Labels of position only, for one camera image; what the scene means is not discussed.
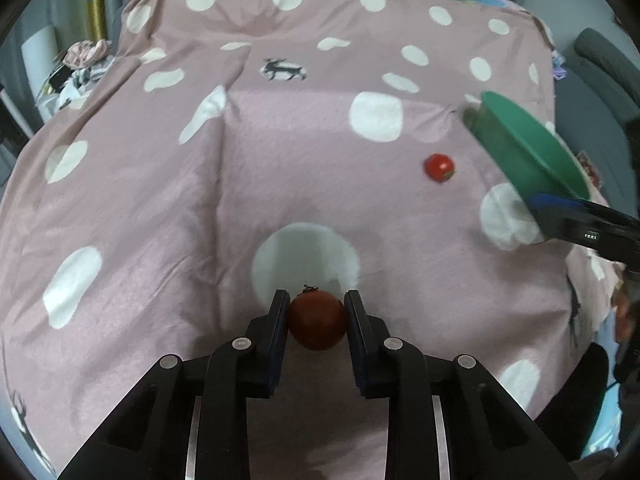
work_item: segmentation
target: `bed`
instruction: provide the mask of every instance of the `bed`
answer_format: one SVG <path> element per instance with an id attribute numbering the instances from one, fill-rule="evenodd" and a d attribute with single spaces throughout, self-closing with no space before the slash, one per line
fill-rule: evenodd
<path id="1" fill-rule="evenodd" d="M 357 286 L 424 352 L 476 355 L 535 416 L 617 279 L 540 238 L 461 115 L 492 89 L 553 135 L 552 49 L 525 12 L 453 0 L 132 0 L 116 63 L 0 206 L 12 445 L 60 471 L 158 357 L 206 354 L 309 282 Z M 458 165 L 443 186 L 433 152 Z M 345 350 L 289 346 L 281 396 L 250 406 L 256 478 L 351 478 L 363 456 L 380 475 L 385 405 L 359 402 Z"/>

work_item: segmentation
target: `cherry tomato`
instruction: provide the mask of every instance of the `cherry tomato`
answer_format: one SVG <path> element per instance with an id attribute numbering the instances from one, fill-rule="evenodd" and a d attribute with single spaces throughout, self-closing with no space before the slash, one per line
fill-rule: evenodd
<path id="1" fill-rule="evenodd" d="M 424 161 L 424 172 L 436 182 L 446 182 L 456 172 L 453 160 L 447 155 L 434 153 Z"/>
<path id="2" fill-rule="evenodd" d="M 338 344 L 347 331 L 347 311 L 334 296 L 305 286 L 289 307 L 289 331 L 309 350 L 327 350 Z"/>

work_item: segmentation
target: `deer print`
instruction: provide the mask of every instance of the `deer print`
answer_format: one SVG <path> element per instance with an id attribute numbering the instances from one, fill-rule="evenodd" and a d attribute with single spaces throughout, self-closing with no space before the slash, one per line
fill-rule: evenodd
<path id="1" fill-rule="evenodd" d="M 273 58 L 268 57 L 265 59 L 266 65 L 262 67 L 260 72 L 269 79 L 269 81 L 273 81 L 274 79 L 286 79 L 287 81 L 291 81 L 295 77 L 299 77 L 301 80 L 306 79 L 306 69 L 303 66 L 300 66 L 295 63 L 287 63 L 287 60 L 283 57 Z"/>
<path id="2" fill-rule="evenodd" d="M 36 458 L 40 461 L 42 466 L 50 473 L 55 475 L 56 470 L 54 469 L 49 457 L 40 448 L 40 445 L 27 427 L 27 407 L 25 406 L 20 394 L 16 391 L 13 391 L 11 394 L 11 404 L 14 407 L 14 418 L 16 419 L 15 422 L 18 425 L 18 429 L 20 430 L 22 437 L 31 448 L 33 453 L 36 455 Z"/>

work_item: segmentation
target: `green plate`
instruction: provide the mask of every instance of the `green plate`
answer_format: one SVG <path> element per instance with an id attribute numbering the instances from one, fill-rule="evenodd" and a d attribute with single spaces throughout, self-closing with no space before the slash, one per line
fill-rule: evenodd
<path id="1" fill-rule="evenodd" d="M 524 200 L 540 192 L 590 198 L 582 173 L 550 131 L 496 92 L 481 97 L 471 132 Z"/>

